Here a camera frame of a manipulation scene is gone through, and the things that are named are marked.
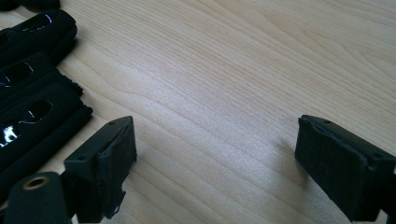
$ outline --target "wooden table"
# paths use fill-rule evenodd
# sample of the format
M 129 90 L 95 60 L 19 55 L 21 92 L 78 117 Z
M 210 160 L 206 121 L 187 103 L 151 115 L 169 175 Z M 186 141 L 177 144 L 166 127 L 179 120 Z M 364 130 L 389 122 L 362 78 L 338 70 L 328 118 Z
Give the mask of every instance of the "wooden table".
M 349 223 L 294 159 L 297 119 L 329 119 L 396 155 L 394 0 L 63 1 L 59 65 L 93 119 L 134 117 L 138 160 L 103 223 Z M 0 14 L 0 27 L 34 13 Z M 377 223 L 384 222 L 384 214 Z

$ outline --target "wood grain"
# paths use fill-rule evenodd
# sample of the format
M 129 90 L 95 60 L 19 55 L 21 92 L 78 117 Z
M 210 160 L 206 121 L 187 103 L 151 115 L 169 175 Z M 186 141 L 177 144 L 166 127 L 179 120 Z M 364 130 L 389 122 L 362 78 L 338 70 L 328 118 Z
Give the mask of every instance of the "wood grain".
M 297 118 L 396 155 L 393 0 L 63 1 L 78 45 L 59 65 L 92 121 L 134 116 L 138 161 L 103 223 L 349 223 L 294 159 Z M 34 15 L 19 7 L 0 26 Z M 384 214 L 376 223 L 384 222 Z

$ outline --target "screw hole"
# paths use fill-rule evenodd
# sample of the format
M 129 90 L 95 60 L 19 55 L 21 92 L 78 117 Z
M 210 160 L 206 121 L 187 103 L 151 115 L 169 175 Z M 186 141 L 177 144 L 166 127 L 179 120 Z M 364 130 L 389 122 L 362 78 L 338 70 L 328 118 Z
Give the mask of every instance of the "screw hole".
M 38 189 L 46 185 L 49 181 L 49 178 L 46 176 L 38 176 L 26 181 L 23 185 L 23 188 L 26 190 Z

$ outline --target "round hole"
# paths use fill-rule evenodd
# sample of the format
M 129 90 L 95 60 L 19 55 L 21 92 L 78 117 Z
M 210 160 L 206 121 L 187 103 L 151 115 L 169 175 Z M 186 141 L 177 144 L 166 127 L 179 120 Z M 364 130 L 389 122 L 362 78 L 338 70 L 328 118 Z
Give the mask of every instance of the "round hole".
M 23 188 L 26 190 L 38 189 L 49 182 L 49 178 L 46 176 L 38 176 L 26 181 Z
M 81 156 L 78 156 L 77 159 L 79 161 L 85 161 L 85 160 L 87 160 L 87 156 L 86 155 L 81 155 Z

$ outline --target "black plastic part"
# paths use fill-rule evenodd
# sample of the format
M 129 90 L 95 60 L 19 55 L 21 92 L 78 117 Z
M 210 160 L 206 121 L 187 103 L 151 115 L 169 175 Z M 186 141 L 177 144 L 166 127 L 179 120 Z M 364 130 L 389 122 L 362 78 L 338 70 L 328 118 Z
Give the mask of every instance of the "black plastic part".
M 326 119 L 303 115 L 299 124 L 296 160 L 350 221 L 395 215 L 393 156 Z
M 68 202 L 69 214 L 76 213 L 84 223 L 113 217 L 125 195 L 122 182 L 135 161 L 132 117 L 110 121 L 64 161 L 64 181 L 75 186 L 66 194 L 77 194 Z
M 53 172 L 26 177 L 10 193 L 6 224 L 69 224 L 61 178 Z

